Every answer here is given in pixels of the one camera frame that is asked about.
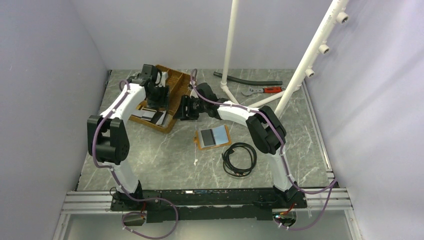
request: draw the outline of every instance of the marble floor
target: marble floor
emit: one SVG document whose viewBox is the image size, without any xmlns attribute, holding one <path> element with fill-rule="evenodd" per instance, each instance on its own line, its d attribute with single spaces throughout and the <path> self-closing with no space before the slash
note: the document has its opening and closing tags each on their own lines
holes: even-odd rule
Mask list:
<svg viewBox="0 0 424 240">
<path fill-rule="evenodd" d="M 220 78 L 213 76 L 214 71 L 222 73 L 221 69 L 199 69 L 197 80 L 199 83 L 207 82 L 218 98 L 225 98 L 226 95 L 220 89 Z M 112 71 L 99 113 L 119 95 L 118 82 L 139 72 Z M 293 73 L 292 69 L 230 69 L 228 75 L 252 81 L 281 80 L 283 87 L 286 87 Z M 235 98 L 245 106 L 270 96 L 269 93 L 243 96 L 241 92 L 247 90 L 248 86 L 235 82 L 229 81 L 228 87 Z M 278 101 L 274 100 L 268 105 L 275 109 Z M 286 154 L 289 166 L 298 184 L 301 187 L 327 186 L 327 165 L 303 89 L 293 94 L 280 120 L 287 131 Z M 206 113 L 201 114 L 196 121 L 178 121 L 168 134 L 128 121 L 126 130 L 131 148 L 126 161 L 129 161 L 145 190 L 272 187 L 268 160 L 258 150 L 257 165 L 252 173 L 244 178 L 235 178 L 223 170 L 221 153 L 227 146 L 209 150 L 196 148 L 193 143 L 196 130 L 224 124 L 230 129 L 233 143 L 244 142 L 254 146 L 246 127 L 210 118 Z M 250 158 L 247 152 L 241 149 L 231 155 L 231 162 L 237 167 L 246 168 L 250 165 Z M 101 191 L 109 190 L 113 186 L 114 181 L 110 173 L 105 169 L 97 169 L 93 165 L 92 157 L 87 154 L 77 190 Z"/>
</svg>

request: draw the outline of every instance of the adjustable wrench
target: adjustable wrench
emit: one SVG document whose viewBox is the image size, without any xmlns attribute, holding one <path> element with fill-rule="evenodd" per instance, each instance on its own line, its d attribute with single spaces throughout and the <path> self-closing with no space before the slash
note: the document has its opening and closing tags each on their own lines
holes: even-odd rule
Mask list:
<svg viewBox="0 0 424 240">
<path fill-rule="evenodd" d="M 245 92 L 241 92 L 241 94 L 243 94 L 244 96 L 250 96 L 256 93 L 276 94 L 276 93 L 282 92 L 285 89 L 286 89 L 285 87 L 280 87 L 280 86 L 264 87 L 259 89 L 254 89 L 253 87 L 249 86 L 249 89 Z"/>
</svg>

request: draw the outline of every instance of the white wall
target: white wall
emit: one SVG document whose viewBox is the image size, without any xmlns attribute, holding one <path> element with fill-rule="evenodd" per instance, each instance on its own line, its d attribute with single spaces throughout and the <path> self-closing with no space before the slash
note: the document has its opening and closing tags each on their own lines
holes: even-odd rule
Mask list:
<svg viewBox="0 0 424 240">
<path fill-rule="evenodd" d="M 72 0 L 110 69 L 224 65 L 230 0 Z M 241 0 L 231 68 L 296 68 L 331 0 Z"/>
<path fill-rule="evenodd" d="M 68 0 L 0 2 L 0 239 L 52 239 L 106 68 Z"/>
<path fill-rule="evenodd" d="M 424 1 L 350 1 L 307 88 L 367 240 L 424 239 Z"/>
</svg>

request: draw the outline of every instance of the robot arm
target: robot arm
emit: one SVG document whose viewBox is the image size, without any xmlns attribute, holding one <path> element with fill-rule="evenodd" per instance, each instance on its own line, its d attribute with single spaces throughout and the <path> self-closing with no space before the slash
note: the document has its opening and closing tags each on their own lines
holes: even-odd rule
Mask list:
<svg viewBox="0 0 424 240">
<path fill-rule="evenodd" d="M 235 103 L 231 101 L 225 101 L 224 104 L 232 105 Z M 249 111 L 246 111 L 244 109 L 237 108 L 237 107 L 220 106 L 217 109 L 217 111 L 218 111 L 219 117 L 222 120 L 229 120 L 229 121 L 248 127 L 247 123 L 249 123 L 249 121 L 253 121 L 256 118 L 255 113 L 250 112 L 250 110 L 257 110 L 257 111 L 259 110 L 258 108 L 250 108 L 250 107 L 248 107 L 248 109 Z M 253 139 L 253 142 L 255 142 L 255 145 L 260 144 L 260 143 L 256 143 L 258 141 L 255 141 L 255 139 Z M 283 146 L 282 152 L 284 155 L 284 160 L 286 161 L 287 157 L 286 157 L 285 146 Z M 268 158 L 269 166 L 271 168 L 274 186 L 282 192 L 285 192 L 288 189 L 290 189 L 292 184 L 287 179 L 287 174 L 286 174 L 282 159 L 280 157 L 280 148 L 275 150 L 275 154 L 271 154 L 270 152 L 266 153 L 266 157 Z"/>
<path fill-rule="evenodd" d="M 199 117 L 199 113 L 207 113 L 212 118 L 228 120 L 246 126 L 250 136 L 252 137 L 255 147 L 267 155 L 269 165 L 271 167 L 274 187 L 278 192 L 281 192 L 281 194 L 284 196 L 284 199 L 287 201 L 291 198 L 291 196 L 296 194 L 296 190 L 288 180 L 288 177 L 291 178 L 293 182 L 295 182 L 295 180 L 290 174 L 290 170 L 287 176 L 282 158 L 280 156 L 280 141 L 277 139 L 275 133 L 271 131 L 269 126 L 264 127 L 263 124 L 266 122 L 262 116 L 254 113 L 257 111 L 262 112 L 271 121 L 272 125 L 279 133 L 279 136 L 283 139 L 283 141 L 285 141 L 286 130 L 284 129 L 280 120 L 274 114 L 274 111 L 268 106 L 263 106 L 261 108 L 247 107 L 247 110 L 238 107 L 232 107 L 232 105 L 235 103 L 232 103 L 226 98 L 218 99 L 207 83 L 201 83 L 197 85 L 196 90 L 206 99 L 213 102 L 222 103 L 223 105 L 218 106 L 206 102 L 200 98 L 195 97 L 197 96 L 196 94 L 192 94 L 194 96 L 183 96 L 181 98 L 181 104 L 175 117 L 183 121 L 194 120 Z M 284 160 L 286 161 L 286 149 L 284 146 L 282 152 L 284 155 Z"/>
<path fill-rule="evenodd" d="M 149 105 L 153 104 L 156 107 L 166 105 L 168 102 L 166 96 L 169 89 L 167 86 L 156 84 L 158 78 L 160 78 L 160 82 L 162 73 L 159 73 L 157 68 L 152 65 L 144 65 L 141 73 L 137 77 L 129 79 L 129 85 L 123 88 L 121 94 L 107 110 L 100 115 L 92 115 L 87 121 L 88 152 L 90 155 L 93 155 L 92 147 L 95 132 L 99 128 L 99 124 L 102 121 L 104 122 L 100 126 L 100 133 L 96 138 L 96 160 L 103 166 L 108 166 L 109 171 L 114 172 L 120 183 L 116 183 L 116 189 L 118 193 L 121 193 L 120 197 L 122 199 L 125 199 L 126 195 L 121 187 L 125 188 L 132 197 L 136 199 L 143 198 L 141 183 L 132 172 L 128 161 L 125 161 L 130 149 L 125 124 L 137 105 L 146 98 Z M 232 102 L 225 98 L 218 99 L 207 83 L 199 84 L 196 86 L 196 90 L 211 101 L 232 105 Z M 263 106 L 261 108 L 248 108 L 247 110 L 231 106 L 218 106 L 202 99 L 185 95 L 181 98 L 179 110 L 174 117 L 181 120 L 194 120 L 199 117 L 199 113 L 207 113 L 210 117 L 219 120 L 229 120 L 246 126 L 256 148 L 267 154 L 276 193 L 281 196 L 283 201 L 289 202 L 298 191 L 288 180 L 280 156 L 281 144 L 276 135 L 270 130 L 270 127 L 264 127 L 266 123 L 264 119 L 250 110 L 260 111 L 265 114 L 283 140 L 286 136 L 286 130 L 270 107 Z M 109 136 L 102 134 L 107 131 L 110 133 Z M 295 182 L 290 172 L 289 177 Z"/>
</svg>

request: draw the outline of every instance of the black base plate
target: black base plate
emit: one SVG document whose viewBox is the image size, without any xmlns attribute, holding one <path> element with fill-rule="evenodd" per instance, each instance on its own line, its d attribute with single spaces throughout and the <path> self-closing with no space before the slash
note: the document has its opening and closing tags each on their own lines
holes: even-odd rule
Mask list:
<svg viewBox="0 0 424 240">
<path fill-rule="evenodd" d="M 160 197 L 178 209 L 179 220 L 243 219 L 272 220 L 272 209 L 306 208 L 305 195 L 297 192 L 286 202 L 271 187 L 197 190 L 143 190 L 145 199 Z M 119 199 L 112 202 L 112 211 L 140 211 L 143 204 L 126 205 Z M 174 209 L 163 201 L 147 201 L 147 223 L 175 219 Z"/>
</svg>

